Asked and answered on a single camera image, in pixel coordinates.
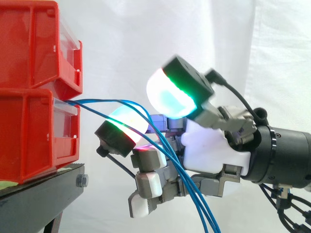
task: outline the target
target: glowing sensor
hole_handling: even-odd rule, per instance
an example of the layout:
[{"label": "glowing sensor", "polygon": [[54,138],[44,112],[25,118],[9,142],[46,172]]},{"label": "glowing sensor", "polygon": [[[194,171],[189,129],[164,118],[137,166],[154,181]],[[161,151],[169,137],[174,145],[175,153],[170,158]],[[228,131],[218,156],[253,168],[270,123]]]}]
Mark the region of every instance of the glowing sensor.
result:
[{"label": "glowing sensor", "polygon": [[[136,105],[132,105],[137,110],[139,110],[144,116],[147,117],[146,113],[142,108]],[[123,122],[126,125],[131,126],[132,128],[138,130],[141,133],[146,133],[148,129],[148,123],[133,109],[127,107],[127,106],[121,106],[117,108],[112,114],[109,115],[110,117]],[[120,130],[122,130],[125,134],[127,134],[135,143],[137,143],[141,136],[137,133],[131,131],[130,129],[124,127],[123,125],[120,125],[112,120],[107,120],[117,126]]]},{"label": "glowing sensor", "polygon": [[193,99],[180,90],[158,69],[147,83],[147,95],[152,106],[165,116],[178,119],[196,109]]}]

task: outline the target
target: screw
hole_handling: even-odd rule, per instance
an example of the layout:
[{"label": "screw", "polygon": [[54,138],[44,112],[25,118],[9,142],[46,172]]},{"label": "screw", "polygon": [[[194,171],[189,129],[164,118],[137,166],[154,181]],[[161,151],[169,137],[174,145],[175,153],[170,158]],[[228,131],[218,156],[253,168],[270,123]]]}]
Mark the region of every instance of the screw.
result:
[{"label": "screw", "polygon": [[80,174],[77,176],[77,187],[85,188],[88,185],[88,175]]}]

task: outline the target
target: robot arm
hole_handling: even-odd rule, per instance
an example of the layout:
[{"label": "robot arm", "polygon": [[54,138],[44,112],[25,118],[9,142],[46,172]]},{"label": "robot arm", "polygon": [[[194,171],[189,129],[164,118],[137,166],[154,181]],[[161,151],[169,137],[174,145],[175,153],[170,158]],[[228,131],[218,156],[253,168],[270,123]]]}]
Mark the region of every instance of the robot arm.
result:
[{"label": "robot arm", "polygon": [[[211,105],[211,83],[229,88],[246,109]],[[202,75],[177,56],[151,77],[147,91],[151,104],[163,114],[152,116],[154,125],[166,133],[184,169],[198,173],[191,179],[202,194],[222,197],[225,183],[239,183],[241,178],[272,184],[276,203],[271,203],[282,219],[282,211],[291,207],[294,198],[288,190],[310,190],[311,135],[269,126],[266,111],[252,110],[216,71]],[[135,142],[106,122],[96,131],[101,141],[98,153],[125,157]],[[150,127],[146,133],[154,130]],[[154,146],[133,149],[131,159],[139,169],[137,190],[128,199],[131,217],[144,217],[159,204],[188,194],[172,161]]]}]

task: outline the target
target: white backdrop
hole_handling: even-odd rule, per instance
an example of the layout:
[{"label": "white backdrop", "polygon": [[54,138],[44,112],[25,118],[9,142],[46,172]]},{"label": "white backdrop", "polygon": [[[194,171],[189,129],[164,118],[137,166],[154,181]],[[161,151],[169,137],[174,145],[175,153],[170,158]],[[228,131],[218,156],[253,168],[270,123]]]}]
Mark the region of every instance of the white backdrop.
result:
[{"label": "white backdrop", "polygon": [[[84,93],[79,98],[134,100],[154,114],[147,80],[179,54],[201,72],[214,67],[253,107],[268,110],[272,126],[311,132],[310,1],[58,2],[83,43]],[[223,88],[215,91],[214,104],[240,105]],[[107,114],[117,107],[93,106]],[[95,152],[99,140],[94,132],[102,121],[82,110],[79,162],[86,164],[89,186],[64,211],[60,233],[203,232],[189,197],[160,205],[146,218],[129,217],[127,198],[136,188],[134,181]],[[129,158],[121,161],[131,167]],[[222,232],[286,232],[260,189],[242,184],[231,196],[207,198]],[[310,200],[303,190],[294,193]]]}]

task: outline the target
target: gray joint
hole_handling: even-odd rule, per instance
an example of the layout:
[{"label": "gray joint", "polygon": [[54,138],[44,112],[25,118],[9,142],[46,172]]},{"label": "gray joint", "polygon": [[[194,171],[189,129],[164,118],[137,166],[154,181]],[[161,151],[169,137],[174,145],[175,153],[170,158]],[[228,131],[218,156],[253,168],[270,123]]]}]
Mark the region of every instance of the gray joint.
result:
[{"label": "gray joint", "polygon": [[[186,118],[170,119],[164,115],[151,115],[154,125],[162,133],[184,132],[186,129]],[[146,133],[155,133],[154,129],[149,126]]]},{"label": "gray joint", "polygon": [[88,175],[86,174],[80,174],[77,176],[76,180],[77,187],[85,188],[88,185]]},{"label": "gray joint", "polygon": [[140,172],[148,172],[160,168],[161,164],[156,149],[133,149],[133,153],[131,155],[133,168],[139,168]]},{"label": "gray joint", "polygon": [[226,131],[234,145],[245,144],[254,139],[257,130],[253,116],[245,109],[235,106],[215,108],[209,102],[202,104],[203,112],[194,121],[205,128]]},{"label": "gray joint", "polygon": [[160,177],[162,187],[164,187],[166,183],[176,180],[176,178],[178,177],[178,172],[171,160],[167,161],[166,167],[157,169],[155,171]]}]

